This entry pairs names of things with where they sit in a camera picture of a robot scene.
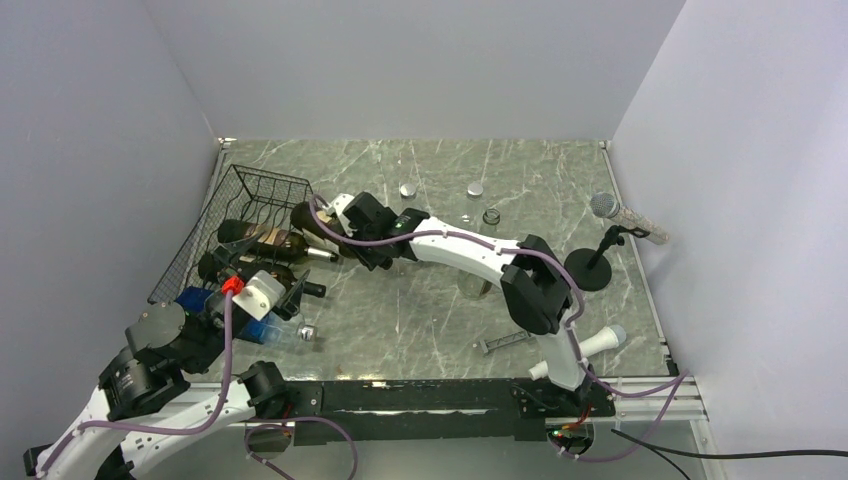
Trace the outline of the green wine bottle grey cap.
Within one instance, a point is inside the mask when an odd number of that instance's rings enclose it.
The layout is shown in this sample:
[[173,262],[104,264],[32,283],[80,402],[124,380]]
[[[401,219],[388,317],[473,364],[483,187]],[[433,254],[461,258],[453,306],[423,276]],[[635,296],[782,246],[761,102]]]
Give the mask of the green wine bottle grey cap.
[[295,231],[237,219],[225,219],[217,229],[219,243],[235,242],[254,235],[259,235],[260,239],[250,253],[257,257],[282,262],[316,259],[336,263],[339,260],[338,254],[311,246],[302,234]]

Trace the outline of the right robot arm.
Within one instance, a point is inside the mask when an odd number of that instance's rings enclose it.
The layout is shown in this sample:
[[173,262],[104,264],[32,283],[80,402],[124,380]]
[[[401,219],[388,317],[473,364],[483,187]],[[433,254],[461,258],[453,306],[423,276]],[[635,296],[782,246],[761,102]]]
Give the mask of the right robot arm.
[[576,415],[589,404],[588,362],[574,332],[584,295],[544,239],[494,238],[415,208],[397,213],[367,192],[340,194],[325,210],[340,221],[343,243],[369,269],[406,258],[446,265],[498,287],[513,322],[540,346],[555,384],[554,407]]

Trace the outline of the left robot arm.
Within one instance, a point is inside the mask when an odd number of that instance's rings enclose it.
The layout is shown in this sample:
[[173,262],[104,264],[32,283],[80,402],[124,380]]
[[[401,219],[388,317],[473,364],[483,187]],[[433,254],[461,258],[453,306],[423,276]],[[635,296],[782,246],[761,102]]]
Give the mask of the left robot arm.
[[[126,329],[126,347],[99,375],[77,419],[57,442],[26,451],[27,476],[134,479],[142,467],[206,434],[289,412],[293,400],[275,364],[259,361],[233,373],[233,341],[254,340],[250,331],[265,318],[294,318],[303,296],[322,298],[326,288],[283,265],[245,260],[257,243],[252,236],[204,253],[198,263],[202,288],[188,287],[176,301],[150,306]],[[189,391],[186,374],[205,373],[218,358],[225,365],[217,391],[161,423],[141,424]]]

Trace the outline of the blue square glass bottle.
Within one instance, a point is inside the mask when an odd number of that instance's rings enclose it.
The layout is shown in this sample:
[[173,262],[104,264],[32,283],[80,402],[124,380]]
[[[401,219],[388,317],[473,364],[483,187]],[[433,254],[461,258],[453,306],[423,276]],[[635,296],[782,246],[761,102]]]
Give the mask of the blue square glass bottle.
[[[212,290],[190,286],[176,297],[176,302],[186,311],[198,313],[203,310],[206,299],[212,294]],[[271,345],[282,344],[288,335],[300,341],[313,342],[317,339],[317,329],[314,325],[306,323],[300,314],[294,319],[284,320],[271,311],[261,320],[250,320],[236,337],[256,344]]]

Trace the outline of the dark green wine bottle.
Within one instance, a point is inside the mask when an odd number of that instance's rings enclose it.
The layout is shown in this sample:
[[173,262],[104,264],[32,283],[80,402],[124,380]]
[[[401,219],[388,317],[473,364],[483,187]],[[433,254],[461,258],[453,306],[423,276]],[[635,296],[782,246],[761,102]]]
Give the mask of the dark green wine bottle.
[[293,271],[281,264],[259,261],[254,257],[242,256],[226,264],[217,259],[211,252],[204,253],[198,263],[197,273],[204,283],[222,284],[235,273],[240,273],[249,279],[259,270],[268,272],[275,280],[290,289],[299,281]]

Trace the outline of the clear glass bottle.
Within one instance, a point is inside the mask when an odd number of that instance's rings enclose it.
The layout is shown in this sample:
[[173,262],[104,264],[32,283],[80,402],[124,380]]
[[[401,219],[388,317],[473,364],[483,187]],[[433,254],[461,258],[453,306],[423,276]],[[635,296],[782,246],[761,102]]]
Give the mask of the clear glass bottle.
[[[491,243],[500,221],[501,213],[497,208],[486,208],[477,217],[474,233],[480,238],[487,237],[487,242]],[[476,243],[467,242],[467,245],[474,248],[475,260],[459,270],[457,287],[465,297],[477,300],[484,297],[493,286],[491,279],[494,270],[489,265],[490,254],[484,253],[483,248]]]

